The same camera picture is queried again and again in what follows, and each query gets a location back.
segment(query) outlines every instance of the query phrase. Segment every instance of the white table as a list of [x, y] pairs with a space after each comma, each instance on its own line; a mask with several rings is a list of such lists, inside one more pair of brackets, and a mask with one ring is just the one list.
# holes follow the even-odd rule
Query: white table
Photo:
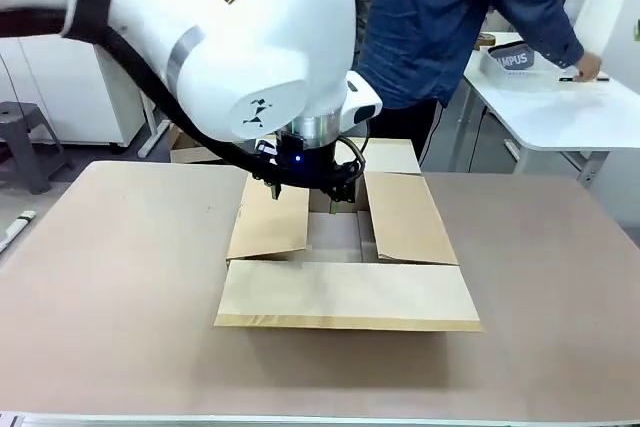
[[[518, 34], [495, 33], [498, 44], [519, 40]], [[507, 147], [517, 158], [514, 173], [523, 173], [532, 152], [559, 152], [580, 172], [588, 187], [609, 152], [640, 149], [640, 96], [619, 82], [562, 85], [552, 92], [498, 89], [480, 72], [474, 52], [464, 73], [469, 85], [458, 121], [449, 170], [457, 170], [471, 112], [480, 99], [520, 144]], [[584, 157], [581, 152], [589, 152]]]

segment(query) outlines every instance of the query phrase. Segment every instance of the table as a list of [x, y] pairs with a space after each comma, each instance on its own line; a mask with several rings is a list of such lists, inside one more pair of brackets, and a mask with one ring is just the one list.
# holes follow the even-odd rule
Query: table
[[[498, 44], [519, 40], [514, 33], [494, 33]], [[557, 92], [514, 92], [494, 87], [480, 72], [480, 54], [474, 52], [464, 73], [469, 86], [458, 121], [449, 170], [458, 159], [474, 106], [481, 100], [521, 145], [507, 144], [523, 173], [535, 151], [559, 152], [580, 172], [588, 187], [609, 152], [640, 149], [640, 96], [619, 82], [563, 85]], [[589, 152], [585, 158], [581, 152]]]
[[0, 411], [43, 414], [30, 424], [640, 418], [640, 251], [575, 181], [428, 174], [486, 333], [416, 334], [213, 328], [245, 178], [89, 166], [0, 270]]

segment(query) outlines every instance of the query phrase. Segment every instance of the open cardboard box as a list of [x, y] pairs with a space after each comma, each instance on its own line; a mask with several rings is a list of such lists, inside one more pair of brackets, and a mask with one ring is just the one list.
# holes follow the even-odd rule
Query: open cardboard box
[[196, 164], [220, 161], [220, 157], [185, 134], [177, 125], [169, 129], [169, 148], [172, 164]]
[[[249, 177], [215, 325], [482, 331], [422, 175], [372, 168], [402, 142], [371, 141], [358, 200], [339, 214], [306, 189], [284, 186], [275, 201]], [[411, 165], [406, 155], [419, 172], [410, 143], [394, 151]]]

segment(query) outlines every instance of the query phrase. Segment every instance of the desk leg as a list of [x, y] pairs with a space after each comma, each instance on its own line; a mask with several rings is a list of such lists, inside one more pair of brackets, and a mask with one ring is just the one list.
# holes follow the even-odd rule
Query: desk leg
[[138, 151], [138, 158], [146, 159], [147, 155], [149, 155], [149, 152], [151, 152], [151, 149], [153, 149], [156, 146], [156, 144], [162, 138], [164, 133], [169, 129], [169, 127], [171, 126], [171, 122], [165, 119], [162, 122], [160, 122], [160, 125], [156, 124], [156, 118], [153, 115], [153, 107], [151, 105], [151, 100], [149, 100], [149, 98], [142, 92], [140, 93], [140, 95], [142, 96], [142, 106], [144, 108], [144, 116], [147, 119], [147, 125], [149, 126], [149, 132], [151, 133], [151, 135]]
[[514, 174], [524, 174], [527, 169], [527, 164], [529, 160], [531, 160], [531, 156], [533, 151], [531, 149], [527, 149], [525, 147], [520, 147], [518, 151], [518, 163], [516, 164], [516, 168], [513, 170]]
[[591, 187], [593, 179], [595, 179], [598, 172], [600, 172], [608, 156], [609, 152], [591, 152], [591, 155], [584, 163], [578, 176], [578, 182], [580, 182], [585, 189]]
[[469, 119], [471, 118], [471, 112], [478, 98], [474, 88], [469, 85], [469, 91], [464, 99], [462, 106], [462, 112], [458, 119], [458, 126], [456, 127], [455, 140], [453, 142], [453, 150], [451, 152], [451, 158], [449, 160], [449, 172], [456, 172], [458, 170], [458, 162], [460, 161], [460, 152], [462, 151], [462, 144], [464, 144], [464, 138], [467, 133], [467, 127], [469, 126]]
[[0, 427], [20, 427], [24, 417], [11, 412], [0, 412]]

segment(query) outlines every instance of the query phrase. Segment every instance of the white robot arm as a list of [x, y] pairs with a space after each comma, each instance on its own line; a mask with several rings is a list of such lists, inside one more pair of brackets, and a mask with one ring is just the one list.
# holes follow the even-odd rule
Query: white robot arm
[[[262, 152], [261, 160], [280, 165], [282, 179], [273, 168], [257, 169], [271, 184], [335, 190], [335, 142], [382, 108], [349, 71], [354, 0], [0, 0], [0, 36], [54, 32], [105, 47], [206, 146], [277, 132], [285, 152], [275, 159]], [[307, 158], [304, 168], [295, 165]]]

